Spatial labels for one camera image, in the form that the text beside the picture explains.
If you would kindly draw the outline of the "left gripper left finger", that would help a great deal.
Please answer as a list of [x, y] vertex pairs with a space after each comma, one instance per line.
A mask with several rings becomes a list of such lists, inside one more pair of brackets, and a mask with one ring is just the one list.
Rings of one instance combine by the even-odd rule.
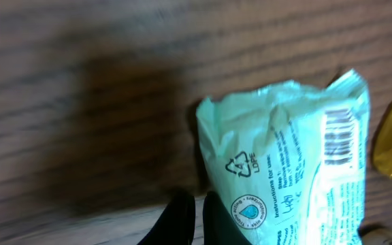
[[195, 198], [178, 192], [137, 245], [190, 245], [195, 232]]

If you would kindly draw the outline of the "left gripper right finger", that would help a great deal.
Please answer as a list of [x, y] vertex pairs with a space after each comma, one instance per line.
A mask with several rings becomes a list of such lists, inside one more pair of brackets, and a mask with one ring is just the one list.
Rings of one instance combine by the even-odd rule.
[[205, 245], [250, 245], [214, 191], [204, 199], [203, 235]]

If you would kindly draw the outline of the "green lid white jar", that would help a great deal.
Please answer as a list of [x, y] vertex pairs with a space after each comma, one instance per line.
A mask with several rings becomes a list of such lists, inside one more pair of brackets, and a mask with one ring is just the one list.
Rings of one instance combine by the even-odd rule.
[[392, 230], [385, 227], [376, 227], [366, 231], [361, 236], [363, 245], [392, 245]]

